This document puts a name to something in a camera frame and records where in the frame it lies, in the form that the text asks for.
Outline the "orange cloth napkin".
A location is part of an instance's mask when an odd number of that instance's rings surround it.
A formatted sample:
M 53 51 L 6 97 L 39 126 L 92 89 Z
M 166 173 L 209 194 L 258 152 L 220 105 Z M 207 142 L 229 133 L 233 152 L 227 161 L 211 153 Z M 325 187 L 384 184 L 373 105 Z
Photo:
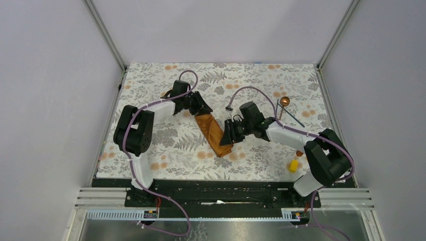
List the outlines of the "orange cloth napkin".
M 221 158 L 232 152 L 233 145 L 220 145 L 224 131 L 212 114 L 196 115 L 194 118 L 217 157 Z

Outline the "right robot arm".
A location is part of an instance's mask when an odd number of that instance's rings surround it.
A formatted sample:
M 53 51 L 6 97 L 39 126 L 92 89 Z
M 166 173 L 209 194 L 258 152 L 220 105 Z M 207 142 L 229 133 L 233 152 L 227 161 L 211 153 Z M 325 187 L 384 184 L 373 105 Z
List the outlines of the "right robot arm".
M 315 190 L 331 186 L 353 166 L 353 160 L 337 134 L 325 129 L 318 134 L 284 126 L 275 117 L 265 117 L 253 102 L 240 106 L 237 119 L 225 120 L 220 145 L 242 142 L 254 135 L 268 142 L 281 143 L 305 154 L 309 171 L 298 178 L 288 193 L 290 204 L 302 206 Z

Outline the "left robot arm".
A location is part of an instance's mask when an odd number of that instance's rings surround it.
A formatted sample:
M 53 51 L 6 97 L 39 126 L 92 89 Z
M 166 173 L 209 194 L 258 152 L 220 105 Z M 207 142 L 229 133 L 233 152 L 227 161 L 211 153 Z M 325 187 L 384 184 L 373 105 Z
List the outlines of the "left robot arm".
M 173 88 L 160 100 L 141 108 L 125 105 L 114 132 L 113 142 L 131 158 L 132 185 L 140 190 L 136 199 L 143 206 L 155 202 L 156 193 L 149 187 L 154 177 L 149 168 L 147 151 L 151 146 L 154 124 L 188 110 L 191 115 L 211 114 L 212 109 L 200 93 L 190 90 L 190 84 L 174 81 Z

